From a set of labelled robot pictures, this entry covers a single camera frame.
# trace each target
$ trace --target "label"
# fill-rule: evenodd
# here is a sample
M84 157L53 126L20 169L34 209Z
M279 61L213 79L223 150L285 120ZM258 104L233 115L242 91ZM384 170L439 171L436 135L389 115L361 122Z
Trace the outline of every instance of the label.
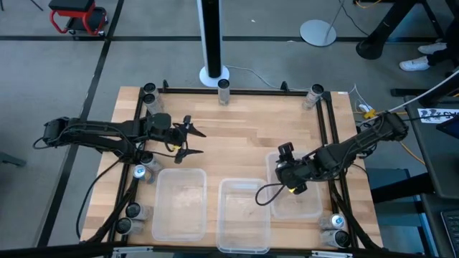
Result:
M417 112L421 118L421 123L443 123L448 121L451 118L454 118L455 115L459 115L459 110L457 109L445 109L445 108L418 108ZM433 115L444 115L437 118L422 118Z

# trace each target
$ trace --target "transparent plastic bin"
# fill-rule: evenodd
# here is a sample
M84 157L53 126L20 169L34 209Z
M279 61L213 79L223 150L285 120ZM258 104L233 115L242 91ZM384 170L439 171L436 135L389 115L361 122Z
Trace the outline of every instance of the transparent plastic bin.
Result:
M206 233L207 180L202 169L164 169L156 185L151 233L158 241L199 241Z
M265 254L270 249L269 206L255 203L266 182L253 178L227 178L219 186L217 248L224 253ZM267 201L266 191L258 196Z
M307 153L293 152L294 158L301 158ZM268 183L279 183L275 175L276 161L279 160L279 152L266 155L266 171ZM280 192L279 196L271 203L271 211L276 219L312 219L318 218L323 212L321 194L318 183L306 182L308 190L295 195L287 188ZM279 190L280 186L268 187L268 196L271 198Z

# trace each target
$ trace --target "plastic tray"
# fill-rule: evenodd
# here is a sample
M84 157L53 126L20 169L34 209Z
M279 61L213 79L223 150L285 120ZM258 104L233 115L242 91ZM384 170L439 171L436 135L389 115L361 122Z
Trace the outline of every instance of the plastic tray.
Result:
M207 180L202 169L159 173L151 233L159 241L199 241L207 223Z
M228 178L219 186L217 248L224 253L265 254L270 249L269 206L258 206L255 193L261 179ZM266 191L258 196L267 201Z
M307 153L293 152L294 158L301 158ZM268 183L279 183L275 175L276 161L279 153L273 152L266 155L266 171ZM295 195L284 188L279 196L271 203L271 211L276 219L312 219L322 214L322 200L318 183L307 182L308 190ZM268 196L274 196L279 187L268 187Z

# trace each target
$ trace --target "round black foot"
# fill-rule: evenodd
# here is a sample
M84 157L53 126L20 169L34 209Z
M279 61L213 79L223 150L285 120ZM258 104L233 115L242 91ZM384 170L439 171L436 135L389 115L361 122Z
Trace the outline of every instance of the round black foot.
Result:
M381 57L383 47L384 44L379 46L367 43L366 40L364 40L356 45L356 51L357 54L364 59L375 60Z

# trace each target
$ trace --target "white round base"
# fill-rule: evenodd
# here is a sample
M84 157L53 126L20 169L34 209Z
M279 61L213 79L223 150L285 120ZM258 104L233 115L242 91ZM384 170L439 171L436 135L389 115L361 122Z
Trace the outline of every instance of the white round base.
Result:
M326 33L330 24L321 20L310 20L300 28L300 35L307 43L316 47L326 47L336 40L336 30L331 27L328 36Z
M218 87L218 82L221 79L228 80L229 78L230 78L230 71L225 66L223 66L222 75L220 75L220 77L218 78L209 77L209 75L207 75L206 67L203 67L201 69L201 72L199 72L199 79L201 80L202 84L207 87Z

